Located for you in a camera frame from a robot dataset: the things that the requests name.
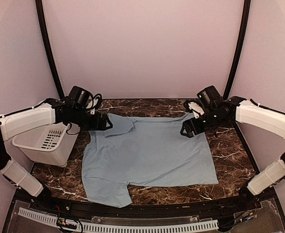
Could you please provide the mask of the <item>light blue garment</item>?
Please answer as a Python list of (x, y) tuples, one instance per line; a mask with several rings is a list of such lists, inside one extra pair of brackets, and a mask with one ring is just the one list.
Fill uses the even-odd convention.
[(91, 131), (82, 182), (90, 202), (122, 208), (132, 203), (128, 185), (176, 187), (218, 184), (205, 134), (181, 135), (181, 117), (109, 114), (113, 127)]

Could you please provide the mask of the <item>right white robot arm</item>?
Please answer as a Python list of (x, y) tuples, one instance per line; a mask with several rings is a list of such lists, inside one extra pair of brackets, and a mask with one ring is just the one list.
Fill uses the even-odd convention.
[[(285, 113), (267, 108), (253, 100), (234, 96), (225, 101), (218, 99), (206, 103), (202, 100), (201, 104), (190, 101), (187, 102), (187, 107), (194, 113), (194, 117), (183, 122), (180, 131), (182, 136), (191, 138), (224, 120), (234, 120), (269, 131), (285, 140)], [(235, 207), (240, 211), (246, 210), (252, 205), (253, 196), (261, 194), (282, 179), (285, 179), (285, 151), (240, 189), (240, 196), (235, 199)]]

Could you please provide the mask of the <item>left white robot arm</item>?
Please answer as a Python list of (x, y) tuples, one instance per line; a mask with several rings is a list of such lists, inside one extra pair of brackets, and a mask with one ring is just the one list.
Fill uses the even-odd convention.
[(0, 174), (36, 198), (45, 212), (52, 211), (55, 200), (50, 190), (9, 155), (5, 142), (12, 140), (33, 162), (65, 167), (77, 139), (69, 130), (112, 128), (108, 115), (95, 111), (99, 106), (87, 109), (71, 99), (49, 98), (37, 106), (0, 115)]

